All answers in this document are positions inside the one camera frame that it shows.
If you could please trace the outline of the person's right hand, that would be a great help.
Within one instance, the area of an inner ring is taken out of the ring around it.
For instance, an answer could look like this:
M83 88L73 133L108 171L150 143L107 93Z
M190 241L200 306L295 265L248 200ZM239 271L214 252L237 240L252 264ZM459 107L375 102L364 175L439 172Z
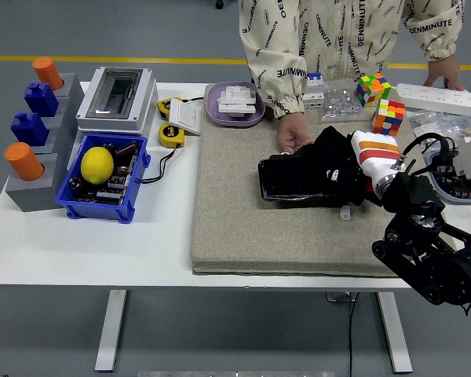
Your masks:
M313 143L309 136L305 115L301 112L284 115L279 119L277 143L281 152L294 154L304 145Z

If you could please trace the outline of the person's left hand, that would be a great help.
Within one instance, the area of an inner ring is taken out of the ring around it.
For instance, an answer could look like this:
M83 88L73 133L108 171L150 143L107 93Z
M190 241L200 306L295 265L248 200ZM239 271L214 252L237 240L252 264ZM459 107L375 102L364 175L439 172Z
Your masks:
M428 76L423 85L431 87L437 79L444 80L444 88L463 91L465 87L459 82L460 65L454 54L441 60L428 62Z

